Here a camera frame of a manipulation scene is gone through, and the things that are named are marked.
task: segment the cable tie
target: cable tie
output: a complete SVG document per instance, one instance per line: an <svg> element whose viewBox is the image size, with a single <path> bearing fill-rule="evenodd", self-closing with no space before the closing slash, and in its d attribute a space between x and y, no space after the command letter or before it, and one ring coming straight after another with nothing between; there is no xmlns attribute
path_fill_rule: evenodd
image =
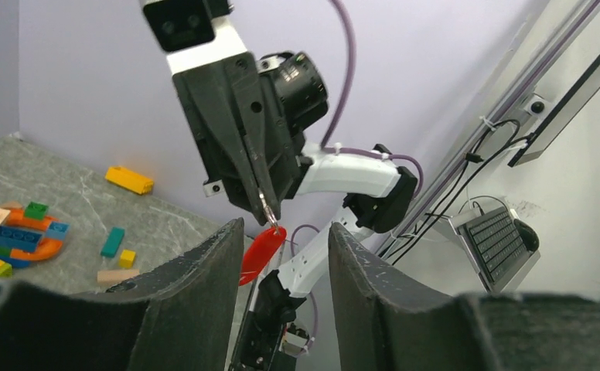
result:
<svg viewBox="0 0 600 371"><path fill-rule="evenodd" d="M491 131L496 131L496 128L493 126L494 123L491 122L488 118L486 118L484 116L480 116L480 120L482 120L484 125L486 125Z"/></svg>

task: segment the small yellow cube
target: small yellow cube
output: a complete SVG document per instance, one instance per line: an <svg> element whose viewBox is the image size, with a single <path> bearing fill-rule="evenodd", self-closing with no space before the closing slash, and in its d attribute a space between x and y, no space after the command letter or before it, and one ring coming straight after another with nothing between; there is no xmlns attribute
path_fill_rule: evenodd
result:
<svg viewBox="0 0 600 371"><path fill-rule="evenodd" d="M121 268L131 268L134 265L134 259L136 258L136 252L131 250L122 250L120 253L120 260L118 266Z"/></svg>

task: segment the orange curved block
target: orange curved block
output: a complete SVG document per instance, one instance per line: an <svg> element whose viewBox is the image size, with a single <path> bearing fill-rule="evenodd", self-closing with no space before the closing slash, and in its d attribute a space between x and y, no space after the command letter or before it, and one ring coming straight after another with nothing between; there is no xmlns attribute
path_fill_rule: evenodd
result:
<svg viewBox="0 0 600 371"><path fill-rule="evenodd" d="M57 218L45 216L43 220L32 220L25 218L25 211L22 209L9 209L11 212L8 219L5 221L6 226L21 226L45 232L49 223L58 222ZM48 237L43 237L33 253L27 253L20 249L11 249L10 257L13 259L38 261L50 259L61 251L63 241L53 240Z"/></svg>

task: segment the robotic arm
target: robotic arm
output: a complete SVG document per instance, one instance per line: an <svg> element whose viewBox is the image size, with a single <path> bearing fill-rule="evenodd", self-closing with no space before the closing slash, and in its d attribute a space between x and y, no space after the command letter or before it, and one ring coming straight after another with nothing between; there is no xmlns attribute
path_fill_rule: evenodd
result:
<svg viewBox="0 0 600 371"><path fill-rule="evenodd" d="M418 180L386 159L328 153L304 130L328 110L327 89L306 53L256 60L231 25L227 0L142 1L166 52L179 101L209 179L207 196L230 202L264 225L281 201L310 192L344 192L332 218L358 240L392 230ZM383 145L373 149L390 152ZM280 350L287 324L327 271L327 226L302 252L257 282L232 369L294 369Z"/></svg>

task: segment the red object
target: red object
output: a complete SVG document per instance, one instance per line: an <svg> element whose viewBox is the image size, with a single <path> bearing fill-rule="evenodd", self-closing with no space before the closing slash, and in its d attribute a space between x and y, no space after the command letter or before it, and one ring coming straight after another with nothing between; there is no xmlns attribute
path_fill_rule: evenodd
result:
<svg viewBox="0 0 600 371"><path fill-rule="evenodd" d="M248 284L257 278L284 240L286 240L286 230L280 226L277 229L269 228L254 239L243 257L239 286Z"/></svg>

